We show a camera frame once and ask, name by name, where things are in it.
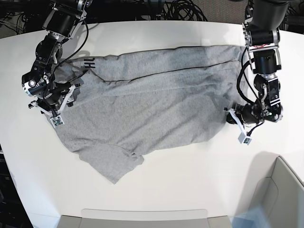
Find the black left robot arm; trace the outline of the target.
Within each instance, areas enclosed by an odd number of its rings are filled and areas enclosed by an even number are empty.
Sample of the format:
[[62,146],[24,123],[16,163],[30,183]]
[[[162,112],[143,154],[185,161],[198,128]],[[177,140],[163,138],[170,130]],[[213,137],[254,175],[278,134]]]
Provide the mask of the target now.
[[[235,104],[233,113],[227,115],[226,121],[236,124],[235,115],[241,124],[260,124],[264,121],[277,122],[282,118],[280,100],[280,82],[276,76],[281,70],[279,54],[279,26],[285,18],[288,0],[255,0],[248,4],[249,13],[243,23],[246,42],[244,54],[248,61],[242,65],[237,78],[237,92],[246,101],[246,105]],[[251,67],[256,100],[245,96],[240,87],[247,67]]]

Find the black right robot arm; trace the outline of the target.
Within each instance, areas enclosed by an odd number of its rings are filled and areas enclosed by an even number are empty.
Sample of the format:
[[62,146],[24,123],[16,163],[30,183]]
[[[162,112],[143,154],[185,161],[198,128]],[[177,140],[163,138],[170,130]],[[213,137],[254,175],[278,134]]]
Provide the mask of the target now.
[[59,116],[70,101],[74,86],[70,83],[56,84],[55,71],[61,63],[62,46],[86,19],[90,0],[53,0],[52,10],[43,29],[48,32],[36,47],[36,59],[31,70],[22,76],[22,88],[29,96],[36,97],[29,107],[37,107],[52,118]]

